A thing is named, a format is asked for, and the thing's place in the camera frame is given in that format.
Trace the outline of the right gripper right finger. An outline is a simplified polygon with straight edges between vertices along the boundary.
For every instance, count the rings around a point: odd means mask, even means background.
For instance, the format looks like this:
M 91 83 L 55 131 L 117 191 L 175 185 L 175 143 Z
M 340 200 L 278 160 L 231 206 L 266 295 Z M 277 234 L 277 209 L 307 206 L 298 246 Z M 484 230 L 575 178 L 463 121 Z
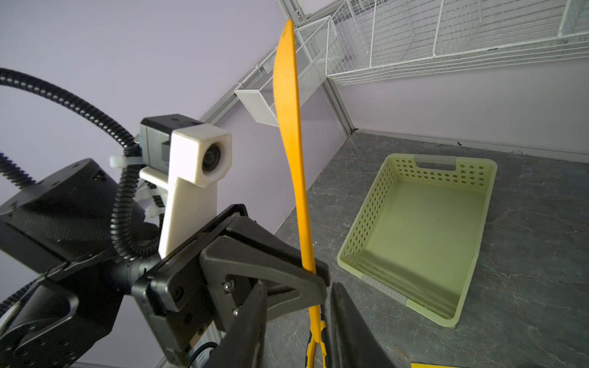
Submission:
M 331 287 L 330 315 L 334 367 L 395 367 L 342 283 Z

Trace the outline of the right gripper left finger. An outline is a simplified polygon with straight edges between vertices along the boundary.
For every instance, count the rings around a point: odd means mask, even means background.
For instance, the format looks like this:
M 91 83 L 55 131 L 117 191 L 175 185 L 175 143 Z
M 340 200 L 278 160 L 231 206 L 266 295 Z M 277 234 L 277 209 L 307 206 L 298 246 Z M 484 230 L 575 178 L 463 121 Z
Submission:
M 267 322 L 267 288 L 258 282 L 240 308 L 236 322 L 204 367 L 261 367 Z

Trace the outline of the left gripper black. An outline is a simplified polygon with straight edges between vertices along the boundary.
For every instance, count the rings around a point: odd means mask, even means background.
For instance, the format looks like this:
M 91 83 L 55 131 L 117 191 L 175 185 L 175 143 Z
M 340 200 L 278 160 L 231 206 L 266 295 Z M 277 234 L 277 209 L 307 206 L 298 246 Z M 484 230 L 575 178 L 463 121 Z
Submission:
M 268 296 L 267 321 L 325 302 L 327 263 L 315 259 L 317 274 L 303 269 L 298 249 L 247 215 L 245 205 L 229 206 L 131 287 L 168 363 L 188 366 L 191 341 L 213 319 L 229 331 L 258 280 L 288 288 Z M 222 233 L 227 236 L 217 238 Z

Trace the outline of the green perforated plastic basket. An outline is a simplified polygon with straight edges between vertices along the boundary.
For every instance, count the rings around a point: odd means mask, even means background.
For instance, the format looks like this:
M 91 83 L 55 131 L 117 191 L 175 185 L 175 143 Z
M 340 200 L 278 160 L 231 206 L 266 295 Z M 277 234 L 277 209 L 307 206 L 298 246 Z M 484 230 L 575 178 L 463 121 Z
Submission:
M 497 170 L 491 159 L 389 155 L 337 254 L 338 265 L 454 328 L 479 257 Z

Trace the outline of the yellow paper napkin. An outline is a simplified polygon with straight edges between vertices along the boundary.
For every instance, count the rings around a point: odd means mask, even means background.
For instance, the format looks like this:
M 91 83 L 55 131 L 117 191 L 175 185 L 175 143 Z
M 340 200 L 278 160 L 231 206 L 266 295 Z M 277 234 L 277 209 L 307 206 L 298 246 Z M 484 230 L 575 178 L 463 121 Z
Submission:
M 438 364 L 429 364 L 429 363 L 411 363 L 411 368 L 458 368 L 457 366 L 445 366 L 445 365 L 438 365 Z

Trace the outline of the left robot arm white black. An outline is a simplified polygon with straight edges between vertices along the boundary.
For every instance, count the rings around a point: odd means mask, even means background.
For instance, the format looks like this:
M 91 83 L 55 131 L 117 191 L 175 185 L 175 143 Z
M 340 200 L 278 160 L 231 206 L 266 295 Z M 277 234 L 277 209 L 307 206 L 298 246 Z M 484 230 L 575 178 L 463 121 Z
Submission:
M 1 365 L 69 367 L 113 329 L 130 295 L 164 358 L 178 367 L 258 367 L 270 320 L 320 308 L 328 266 L 252 220 L 217 209 L 231 134 L 180 115 L 147 117 L 139 136 L 79 96 L 2 69 L 99 127 L 122 147 L 112 179 L 83 159 L 35 180 L 7 156 L 18 193 L 1 207 L 1 249 L 37 278 L 1 304 Z

